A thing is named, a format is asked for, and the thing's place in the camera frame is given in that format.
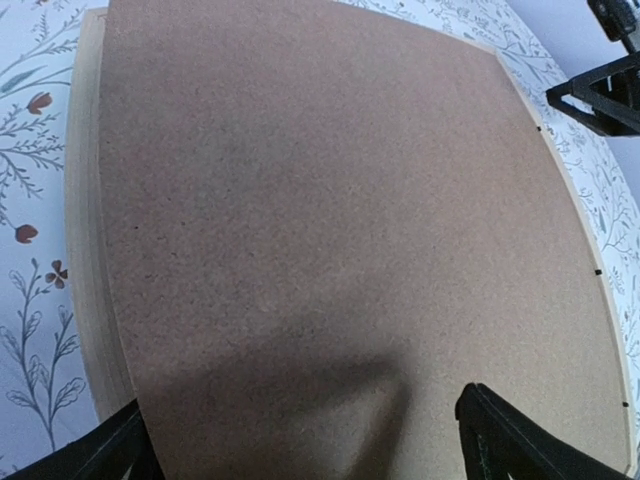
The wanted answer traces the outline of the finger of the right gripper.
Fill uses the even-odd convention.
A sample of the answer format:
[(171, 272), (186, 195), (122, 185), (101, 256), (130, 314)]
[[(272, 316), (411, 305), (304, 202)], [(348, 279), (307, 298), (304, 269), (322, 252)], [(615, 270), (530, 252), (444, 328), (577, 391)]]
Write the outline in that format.
[(600, 136), (639, 135), (639, 53), (546, 91), (548, 104)]

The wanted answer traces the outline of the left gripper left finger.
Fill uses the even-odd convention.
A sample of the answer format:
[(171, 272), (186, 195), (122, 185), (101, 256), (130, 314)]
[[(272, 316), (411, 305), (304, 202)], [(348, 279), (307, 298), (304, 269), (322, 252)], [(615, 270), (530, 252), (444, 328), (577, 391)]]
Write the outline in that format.
[(97, 428), (9, 476), (14, 480), (161, 479), (138, 402), (132, 400)]

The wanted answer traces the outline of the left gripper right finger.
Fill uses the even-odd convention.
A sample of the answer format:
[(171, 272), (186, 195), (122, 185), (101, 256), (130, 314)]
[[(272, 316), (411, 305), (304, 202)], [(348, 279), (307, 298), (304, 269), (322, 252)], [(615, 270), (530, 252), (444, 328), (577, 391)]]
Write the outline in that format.
[(455, 405), (468, 479), (623, 479), (625, 475), (554, 437), (484, 384)]

